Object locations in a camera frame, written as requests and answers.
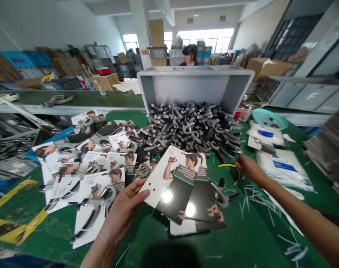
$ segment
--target plastic packaging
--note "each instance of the plastic packaging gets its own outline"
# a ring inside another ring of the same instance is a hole
[[[251,121],[250,129],[248,130],[247,134],[259,139],[262,143],[286,147],[285,140],[282,137],[282,132],[277,128],[263,126]]]
[[[294,152],[276,149],[277,156],[255,151],[259,166],[274,181],[285,187],[314,192],[313,185]]]

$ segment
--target stack of cards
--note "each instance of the stack of cards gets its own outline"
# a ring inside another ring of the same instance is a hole
[[[169,218],[172,235],[226,227],[202,153],[170,146],[141,191],[146,189],[151,194],[145,202]]]

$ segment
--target green table surface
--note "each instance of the green table surface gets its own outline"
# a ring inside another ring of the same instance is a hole
[[[136,95],[133,91],[106,91],[106,96],[102,96],[99,91],[52,91],[52,90],[1,90],[0,94],[17,93],[19,100],[13,104],[18,105],[39,105],[40,102],[47,102],[53,95],[72,94],[73,101],[61,105],[65,106],[91,106],[91,107],[125,107],[144,108],[142,95]]]
[[[131,119],[139,127],[148,124],[145,113],[138,111],[111,111],[107,118]],[[243,139],[247,138],[247,129],[248,124],[245,124],[241,135]],[[304,202],[312,208],[339,216],[339,195],[302,150],[302,142],[309,137],[291,123],[283,132],[297,141],[288,142],[287,150],[295,152],[317,193],[295,190],[304,195]],[[243,151],[256,159],[254,150],[247,144],[243,145]],[[218,183],[220,178],[225,178],[228,189],[240,192],[240,197],[223,210],[227,227],[208,233],[173,237],[170,235],[169,220],[143,205],[119,244],[114,264],[119,261],[118,267],[177,267],[179,264],[185,267],[328,267],[282,213],[278,210],[277,213],[269,212],[267,206],[246,200],[244,187],[254,185],[248,178],[244,177],[234,187],[230,170],[217,168],[219,161],[214,154],[207,159],[207,164],[211,179]],[[38,180],[38,185],[42,184],[40,168],[33,170],[29,176]],[[6,202],[0,208],[0,218],[19,224],[29,223],[45,206],[44,194],[38,192],[38,185],[21,190]],[[74,233],[75,217],[75,205],[58,210],[51,213],[22,245],[0,242],[0,248],[79,266],[91,244],[72,250],[69,241]],[[302,251],[308,250],[298,262],[292,259],[299,252],[285,254],[295,244]]]

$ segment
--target green workbench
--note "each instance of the green workbench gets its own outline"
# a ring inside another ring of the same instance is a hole
[[[139,127],[148,124],[145,112],[138,111],[112,111],[107,114],[107,119],[131,119]],[[243,139],[247,138],[247,129],[248,124],[245,124],[241,136]],[[287,150],[296,153],[317,193],[295,190],[301,192],[305,197],[304,202],[314,209],[339,216],[339,195],[302,150],[302,142],[309,136],[291,123],[283,132],[297,141],[288,142]],[[252,148],[243,145],[243,151],[256,159]],[[118,267],[328,267],[278,209],[275,213],[266,205],[245,198],[245,191],[248,190],[244,187],[250,188],[250,185],[254,185],[248,178],[244,177],[234,187],[234,170],[217,168],[219,161],[214,154],[209,157],[207,164],[212,180],[218,183],[220,178],[226,179],[228,195],[233,190],[240,192],[240,197],[223,210],[226,229],[173,237],[170,235],[169,220],[153,208],[143,205],[138,209],[130,230],[119,244],[114,265],[120,260]],[[38,186],[42,184],[41,169],[36,168],[25,179],[29,176],[39,183],[29,189],[20,190],[0,207],[0,219],[28,224],[44,208],[44,194],[38,192]],[[0,248],[79,266],[91,244],[72,250],[69,241],[74,233],[75,216],[75,205],[58,210],[48,215],[20,246],[0,242]],[[295,252],[287,253],[287,249],[294,249]]]

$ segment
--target factory workshop wall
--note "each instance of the factory workshop wall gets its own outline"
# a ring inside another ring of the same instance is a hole
[[[248,48],[257,43],[266,48],[290,0],[276,0],[240,23],[233,49]]]
[[[113,54],[124,51],[114,19],[95,16],[81,1],[0,0],[0,13],[3,51],[17,46],[65,48],[67,44],[83,49],[94,41],[109,46]]]

